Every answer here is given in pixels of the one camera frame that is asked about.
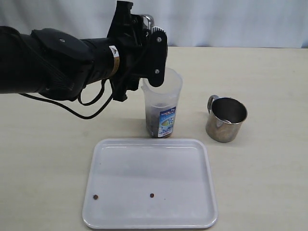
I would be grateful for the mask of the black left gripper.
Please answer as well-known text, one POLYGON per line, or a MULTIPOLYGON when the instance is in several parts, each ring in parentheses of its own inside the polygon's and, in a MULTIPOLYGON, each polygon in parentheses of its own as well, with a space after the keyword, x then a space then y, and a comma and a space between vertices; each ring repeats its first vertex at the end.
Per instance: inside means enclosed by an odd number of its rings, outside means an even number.
MULTIPOLYGON (((137 69, 136 61, 144 51, 149 32, 144 24, 143 16, 132 14, 133 3, 116 2, 107 37, 116 46, 119 53, 119 68, 111 78, 113 100, 123 102, 127 99, 128 90, 137 90, 139 76, 133 71, 137 69)), ((146 53, 146 73, 151 86, 160 87, 164 82, 167 59, 167 34, 164 29, 152 28, 149 47, 146 53)))

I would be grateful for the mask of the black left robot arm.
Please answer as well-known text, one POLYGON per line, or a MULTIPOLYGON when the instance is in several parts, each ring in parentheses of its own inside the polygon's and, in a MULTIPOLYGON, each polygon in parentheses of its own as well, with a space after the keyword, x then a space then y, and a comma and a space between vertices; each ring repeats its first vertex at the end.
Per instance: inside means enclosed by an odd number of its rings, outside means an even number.
POLYGON ((78 39, 44 28, 29 35, 0 28, 0 91, 38 93, 55 101, 75 101, 89 84, 109 80, 113 100, 123 102, 127 91, 145 78, 163 84, 168 52, 164 29, 132 14, 133 3, 118 1, 104 38, 78 39))

